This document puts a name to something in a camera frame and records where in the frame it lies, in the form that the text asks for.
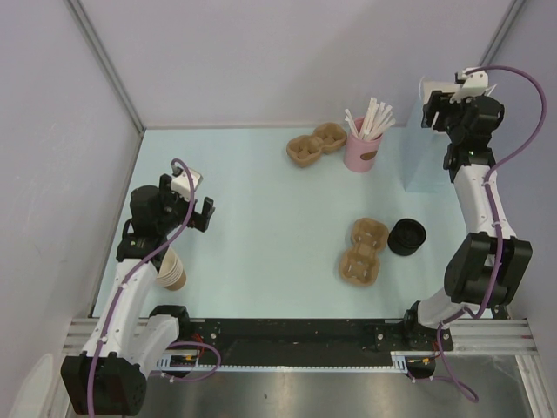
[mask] black round container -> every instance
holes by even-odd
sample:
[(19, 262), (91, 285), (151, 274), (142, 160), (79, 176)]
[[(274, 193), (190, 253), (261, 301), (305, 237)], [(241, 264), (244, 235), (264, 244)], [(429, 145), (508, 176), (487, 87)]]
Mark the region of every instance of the black round container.
[(414, 254), (424, 243), (426, 229), (414, 219), (401, 219), (389, 234), (387, 244), (398, 255)]

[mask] gray wall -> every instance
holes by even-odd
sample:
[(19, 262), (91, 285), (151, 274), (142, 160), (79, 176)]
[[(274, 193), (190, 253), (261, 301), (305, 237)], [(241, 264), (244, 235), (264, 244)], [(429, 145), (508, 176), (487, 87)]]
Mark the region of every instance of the gray wall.
[(84, 0), (143, 122), (403, 125), (419, 80), (480, 61), (510, 0)]
[(0, 416), (101, 273), (139, 138), (61, 0), (0, 5)]
[[(516, 160), (500, 169), (498, 182), (505, 212), (517, 234), (532, 242), (534, 256), (527, 276), (512, 304), (515, 316), (527, 317), (547, 368), (557, 388), (556, 242), (557, 182), (557, 2), (530, 2), (496, 58), (528, 71), (546, 94), (549, 109), (537, 140)], [(493, 94), (506, 106), (505, 121), (492, 141), (496, 158), (519, 146), (532, 132), (540, 116), (540, 100), (534, 88), (515, 75), (492, 72), (490, 81), (500, 83)]]

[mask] cardboard cup holder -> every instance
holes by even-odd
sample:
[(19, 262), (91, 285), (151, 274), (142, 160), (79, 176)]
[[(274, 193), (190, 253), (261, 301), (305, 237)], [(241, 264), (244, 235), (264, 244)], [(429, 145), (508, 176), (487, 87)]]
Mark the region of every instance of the cardboard cup holder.
[(300, 167), (315, 163), (324, 152), (330, 154), (346, 144), (346, 132), (340, 125), (329, 123), (315, 128), (311, 135), (291, 139), (286, 146), (288, 157)]
[(350, 234), (353, 246), (345, 251), (339, 265), (340, 277), (355, 286), (375, 283), (379, 274), (378, 253), (386, 247), (388, 228), (370, 218), (358, 219)]

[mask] gray floor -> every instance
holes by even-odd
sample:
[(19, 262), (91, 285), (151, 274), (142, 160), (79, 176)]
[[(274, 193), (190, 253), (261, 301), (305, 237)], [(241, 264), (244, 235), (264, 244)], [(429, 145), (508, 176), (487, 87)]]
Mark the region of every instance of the gray floor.
[[(219, 373), (200, 383), (151, 379), (140, 417), (532, 417), (514, 357), (449, 359), (480, 396), (402, 374)], [(439, 366), (438, 373), (444, 373)]]

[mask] light blue table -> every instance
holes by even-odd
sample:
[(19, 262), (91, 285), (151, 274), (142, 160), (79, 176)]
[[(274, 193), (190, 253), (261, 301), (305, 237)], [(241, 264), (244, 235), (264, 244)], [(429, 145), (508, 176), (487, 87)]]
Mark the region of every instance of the light blue table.
[[(405, 192), (403, 128), (386, 134), (368, 173), (348, 171), (342, 150), (299, 169), (286, 156), (286, 142), (310, 131), (147, 131), (129, 192), (157, 185), (170, 173), (171, 159), (180, 157), (203, 174), (198, 200), (213, 198), (216, 211), (206, 233), (187, 229), (173, 244), (185, 265), (185, 287), (153, 287), (142, 315), (156, 305), (178, 304), (197, 318), (399, 318), (442, 286), (446, 264), (466, 236), (448, 174), (437, 193)], [(120, 231), (131, 216), (129, 192), (95, 316), (114, 278)], [(386, 248), (377, 282), (358, 288), (339, 277), (338, 265), (353, 222), (363, 217), (389, 228), (415, 218), (427, 241), (410, 257)]]

